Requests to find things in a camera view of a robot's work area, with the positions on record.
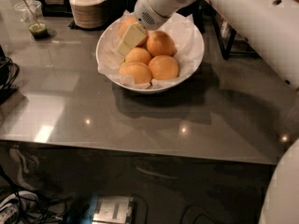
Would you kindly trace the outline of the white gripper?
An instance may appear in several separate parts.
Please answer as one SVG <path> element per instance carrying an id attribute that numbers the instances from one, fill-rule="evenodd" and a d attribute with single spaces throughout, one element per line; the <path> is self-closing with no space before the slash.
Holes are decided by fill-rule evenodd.
<path id="1" fill-rule="evenodd" d="M 123 33 L 117 52 L 126 56 L 148 36 L 147 30 L 157 30 L 178 10 L 196 0 L 137 0 L 134 15 L 137 21 L 130 24 Z"/>

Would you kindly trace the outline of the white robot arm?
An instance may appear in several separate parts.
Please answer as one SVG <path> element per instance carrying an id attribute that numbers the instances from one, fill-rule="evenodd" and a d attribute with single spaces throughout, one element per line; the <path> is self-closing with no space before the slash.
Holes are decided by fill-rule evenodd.
<path id="1" fill-rule="evenodd" d="M 156 30 L 195 0 L 137 0 L 134 15 Z M 205 0 L 290 87 L 299 89 L 299 5 L 293 0 Z"/>

